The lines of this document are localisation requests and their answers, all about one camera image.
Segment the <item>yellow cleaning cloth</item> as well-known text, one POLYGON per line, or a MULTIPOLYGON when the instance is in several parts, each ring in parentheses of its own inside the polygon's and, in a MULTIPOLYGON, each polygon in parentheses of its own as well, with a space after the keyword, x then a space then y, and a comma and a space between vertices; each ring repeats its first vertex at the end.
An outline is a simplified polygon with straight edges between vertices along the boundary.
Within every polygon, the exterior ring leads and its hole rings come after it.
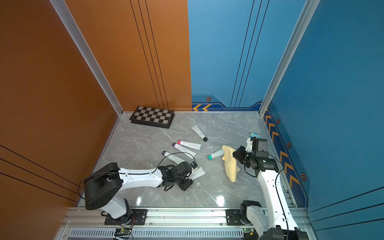
POLYGON ((229 180, 234 183, 237 180, 237 173, 240 171, 240 168, 237 166, 237 160, 233 157, 233 153, 236 150, 226 145, 223 145, 222 149, 224 151, 223 160, 225 161, 226 174, 229 180))

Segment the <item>white tube green cap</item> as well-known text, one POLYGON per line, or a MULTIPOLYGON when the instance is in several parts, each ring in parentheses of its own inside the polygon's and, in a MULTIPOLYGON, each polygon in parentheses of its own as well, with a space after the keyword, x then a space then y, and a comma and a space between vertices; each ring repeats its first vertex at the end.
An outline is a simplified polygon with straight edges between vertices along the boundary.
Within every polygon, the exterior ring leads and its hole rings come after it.
POLYGON ((219 158, 221 156, 223 156, 225 153, 224 153, 224 150, 221 149, 221 150, 218 150, 210 155, 208 155, 208 159, 209 160, 213 160, 213 159, 216 159, 216 158, 219 158))

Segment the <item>white toothpaste tube purple cap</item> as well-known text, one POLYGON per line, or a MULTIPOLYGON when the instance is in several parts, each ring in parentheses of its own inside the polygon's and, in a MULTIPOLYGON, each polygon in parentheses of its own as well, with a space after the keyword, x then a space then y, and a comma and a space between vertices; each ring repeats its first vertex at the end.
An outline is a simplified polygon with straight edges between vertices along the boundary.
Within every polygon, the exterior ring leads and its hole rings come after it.
POLYGON ((191 175, 189 176, 189 179, 194 181, 196 180, 197 178, 199 177, 202 177, 203 175, 205 175, 206 173, 204 172, 204 170, 200 167, 200 168, 197 168, 196 170, 193 170, 193 172, 191 173, 191 175))

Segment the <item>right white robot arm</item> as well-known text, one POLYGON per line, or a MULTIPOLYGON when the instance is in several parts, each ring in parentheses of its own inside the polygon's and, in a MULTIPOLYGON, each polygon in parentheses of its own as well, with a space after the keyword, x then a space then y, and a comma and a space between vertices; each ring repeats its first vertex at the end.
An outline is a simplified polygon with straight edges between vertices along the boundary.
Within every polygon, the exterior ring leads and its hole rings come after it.
POLYGON ((239 147, 232 156, 245 168, 255 170, 255 177, 263 190, 267 212, 260 203, 244 200, 240 205, 240 220, 256 230, 259 240, 308 240, 292 217, 281 186, 281 170, 267 151, 247 152, 239 147))

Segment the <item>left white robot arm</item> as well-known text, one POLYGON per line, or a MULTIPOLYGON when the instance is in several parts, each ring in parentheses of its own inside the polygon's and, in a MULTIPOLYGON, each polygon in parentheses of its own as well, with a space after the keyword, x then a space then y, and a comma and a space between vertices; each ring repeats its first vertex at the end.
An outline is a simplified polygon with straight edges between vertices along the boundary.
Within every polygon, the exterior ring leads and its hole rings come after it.
POLYGON ((177 165, 158 166, 149 170, 128 170, 110 163, 84 179, 85 208, 102 210, 106 214, 106 225, 123 225, 133 223, 134 213, 128 200, 118 196, 126 189, 153 187, 170 190, 179 186, 186 191, 193 180, 189 176, 198 164, 193 161, 177 165))

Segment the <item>white tube pink cap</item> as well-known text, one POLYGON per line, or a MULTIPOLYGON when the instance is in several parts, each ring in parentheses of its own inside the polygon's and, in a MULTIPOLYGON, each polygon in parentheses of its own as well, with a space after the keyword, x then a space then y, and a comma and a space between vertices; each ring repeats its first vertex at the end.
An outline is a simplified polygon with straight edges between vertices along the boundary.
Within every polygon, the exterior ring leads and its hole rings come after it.
POLYGON ((201 144, 196 144, 196 143, 191 143, 191 142, 186 142, 186 141, 178 141, 178 144, 183 146, 183 147, 191 148, 191 149, 198 150, 198 151, 200 151, 201 147, 202 147, 201 144))

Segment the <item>white tube black cap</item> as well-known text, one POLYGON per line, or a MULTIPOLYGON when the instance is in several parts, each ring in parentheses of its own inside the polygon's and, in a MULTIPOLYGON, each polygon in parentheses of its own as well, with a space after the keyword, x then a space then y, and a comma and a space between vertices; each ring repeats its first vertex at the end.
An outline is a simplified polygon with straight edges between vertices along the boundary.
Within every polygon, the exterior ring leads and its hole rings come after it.
POLYGON ((198 127, 198 126, 194 126, 192 127, 192 130, 204 141, 204 142, 207 142, 208 141, 208 138, 206 137, 206 135, 203 133, 203 131, 198 127))

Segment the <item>folding chessboard box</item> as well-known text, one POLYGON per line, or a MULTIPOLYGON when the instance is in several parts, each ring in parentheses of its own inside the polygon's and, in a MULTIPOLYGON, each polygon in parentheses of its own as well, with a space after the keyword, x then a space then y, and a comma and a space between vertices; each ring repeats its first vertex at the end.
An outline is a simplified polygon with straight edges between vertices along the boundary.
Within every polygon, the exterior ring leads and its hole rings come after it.
POLYGON ((171 110, 139 106, 131 115, 130 121, 133 124, 169 129, 174 116, 175 112, 171 110))

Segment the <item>right green circuit board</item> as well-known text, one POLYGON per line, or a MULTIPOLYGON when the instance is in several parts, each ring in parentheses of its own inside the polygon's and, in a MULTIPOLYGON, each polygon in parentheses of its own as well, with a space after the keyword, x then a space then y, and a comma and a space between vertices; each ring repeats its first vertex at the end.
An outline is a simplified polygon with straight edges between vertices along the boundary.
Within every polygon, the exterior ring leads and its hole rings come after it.
POLYGON ((243 237, 242 240, 255 240, 257 239, 257 234, 255 234, 255 229, 253 228, 243 228, 243 237))

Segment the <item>green circuit board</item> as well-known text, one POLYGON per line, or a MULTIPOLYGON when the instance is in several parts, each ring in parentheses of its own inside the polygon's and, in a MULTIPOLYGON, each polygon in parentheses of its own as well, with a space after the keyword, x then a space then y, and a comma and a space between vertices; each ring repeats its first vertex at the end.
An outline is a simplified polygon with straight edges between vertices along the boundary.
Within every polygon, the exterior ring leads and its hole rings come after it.
POLYGON ((114 233, 114 240, 133 240, 134 236, 132 229, 129 228, 117 228, 114 233))
POLYGON ((242 240, 255 240, 257 239, 257 234, 255 234, 255 229, 253 228, 243 228, 243 237, 242 240))

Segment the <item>left green circuit board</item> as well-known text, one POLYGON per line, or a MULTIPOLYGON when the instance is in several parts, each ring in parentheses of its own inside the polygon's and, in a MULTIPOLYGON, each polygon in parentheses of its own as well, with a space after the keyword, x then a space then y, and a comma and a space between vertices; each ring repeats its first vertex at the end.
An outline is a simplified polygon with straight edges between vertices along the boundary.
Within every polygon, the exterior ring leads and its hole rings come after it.
POLYGON ((134 236, 132 229, 129 228, 117 228, 114 233, 114 240, 133 240, 134 236))

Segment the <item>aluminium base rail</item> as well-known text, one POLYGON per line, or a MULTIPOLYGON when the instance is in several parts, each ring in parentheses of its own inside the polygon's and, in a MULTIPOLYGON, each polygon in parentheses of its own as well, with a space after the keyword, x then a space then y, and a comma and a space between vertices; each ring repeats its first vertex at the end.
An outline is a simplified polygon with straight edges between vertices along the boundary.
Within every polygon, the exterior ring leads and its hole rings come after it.
POLYGON ((105 225, 100 210, 70 208, 57 240, 114 240, 115 229, 132 229, 134 240, 241 240, 244 225, 234 208, 133 208, 134 224, 105 225))

